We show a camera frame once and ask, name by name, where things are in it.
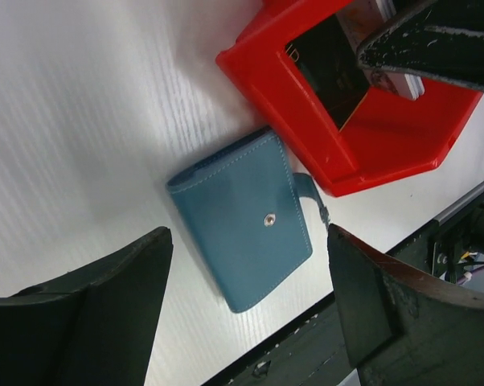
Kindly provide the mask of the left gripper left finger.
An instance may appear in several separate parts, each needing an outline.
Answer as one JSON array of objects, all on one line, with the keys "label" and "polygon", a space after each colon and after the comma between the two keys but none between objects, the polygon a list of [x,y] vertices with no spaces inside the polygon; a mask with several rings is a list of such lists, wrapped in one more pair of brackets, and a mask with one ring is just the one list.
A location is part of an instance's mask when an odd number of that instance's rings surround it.
[{"label": "left gripper left finger", "polygon": [[0,385],[142,385],[170,272],[160,227],[0,298]]}]

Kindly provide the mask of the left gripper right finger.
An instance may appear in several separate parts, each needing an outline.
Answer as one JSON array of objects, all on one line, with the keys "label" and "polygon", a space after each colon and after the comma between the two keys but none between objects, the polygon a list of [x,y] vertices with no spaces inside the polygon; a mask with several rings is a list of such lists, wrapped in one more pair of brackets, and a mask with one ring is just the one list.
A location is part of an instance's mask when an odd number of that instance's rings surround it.
[{"label": "left gripper right finger", "polygon": [[327,248],[347,356],[362,385],[484,385],[484,294],[331,224]]}]

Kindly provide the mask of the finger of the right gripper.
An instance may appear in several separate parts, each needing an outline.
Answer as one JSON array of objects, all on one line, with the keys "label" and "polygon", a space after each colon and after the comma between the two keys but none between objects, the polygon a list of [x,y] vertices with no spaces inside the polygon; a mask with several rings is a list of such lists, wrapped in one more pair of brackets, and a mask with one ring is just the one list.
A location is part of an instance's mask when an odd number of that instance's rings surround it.
[{"label": "finger of the right gripper", "polygon": [[484,92],[484,1],[417,1],[358,47],[361,68]]}]

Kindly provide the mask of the red plastic bin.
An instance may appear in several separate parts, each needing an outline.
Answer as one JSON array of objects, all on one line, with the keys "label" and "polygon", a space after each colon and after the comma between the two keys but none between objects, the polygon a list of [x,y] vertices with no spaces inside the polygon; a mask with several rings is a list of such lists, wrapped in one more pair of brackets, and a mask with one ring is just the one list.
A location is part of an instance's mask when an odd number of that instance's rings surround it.
[{"label": "red plastic bin", "polygon": [[429,79],[416,101],[372,88],[338,128],[285,46],[342,6],[265,1],[235,44],[216,58],[321,189],[337,197],[439,167],[482,96]]}]

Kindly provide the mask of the blue leather card holder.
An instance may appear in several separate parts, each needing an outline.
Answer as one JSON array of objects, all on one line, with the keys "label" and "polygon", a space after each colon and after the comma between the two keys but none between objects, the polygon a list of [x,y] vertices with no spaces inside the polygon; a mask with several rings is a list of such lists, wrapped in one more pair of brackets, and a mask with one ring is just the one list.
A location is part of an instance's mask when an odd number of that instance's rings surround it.
[{"label": "blue leather card holder", "polygon": [[259,129],[171,178],[166,189],[230,310],[249,310],[313,253],[302,198],[329,212],[284,142]]}]

